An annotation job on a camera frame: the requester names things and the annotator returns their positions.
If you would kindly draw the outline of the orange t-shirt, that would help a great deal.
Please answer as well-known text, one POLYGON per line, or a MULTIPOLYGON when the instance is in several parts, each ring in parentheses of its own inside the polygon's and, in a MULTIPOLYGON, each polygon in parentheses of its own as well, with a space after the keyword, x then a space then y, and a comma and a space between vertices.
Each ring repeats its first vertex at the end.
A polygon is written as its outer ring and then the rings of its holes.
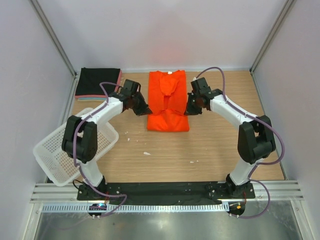
POLYGON ((147 130, 156 132, 188 132, 187 79, 184 70, 152 71, 148 79, 147 130))

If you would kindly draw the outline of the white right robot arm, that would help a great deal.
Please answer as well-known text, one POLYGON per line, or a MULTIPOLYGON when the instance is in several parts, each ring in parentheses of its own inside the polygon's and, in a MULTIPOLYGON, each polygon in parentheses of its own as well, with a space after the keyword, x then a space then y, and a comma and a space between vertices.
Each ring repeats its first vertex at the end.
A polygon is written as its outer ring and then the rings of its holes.
POLYGON ((194 116, 207 109, 231 123, 238 130, 237 151, 240 160, 226 177, 225 192, 231 198, 240 197, 246 190, 250 177, 276 149, 273 132, 266 126, 271 120, 266 115, 251 115, 232 102, 220 89, 211 89, 206 79, 195 78, 187 98, 184 114, 194 116))

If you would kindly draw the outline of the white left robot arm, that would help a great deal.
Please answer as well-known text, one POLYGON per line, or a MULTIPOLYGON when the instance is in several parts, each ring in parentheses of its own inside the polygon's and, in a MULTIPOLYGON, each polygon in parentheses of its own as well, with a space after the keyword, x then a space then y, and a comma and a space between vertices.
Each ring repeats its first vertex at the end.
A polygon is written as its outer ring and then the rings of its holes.
POLYGON ((89 186, 88 193, 93 199, 126 197, 125 194, 107 194, 105 177, 95 160, 98 130, 126 110, 133 110, 136 116, 149 115, 152 111, 141 93, 139 82, 126 79, 123 86, 112 82, 102 82, 99 86, 105 95, 105 101, 84 117, 72 115, 67 119, 61 148, 73 159, 73 164, 83 177, 84 184, 89 186))

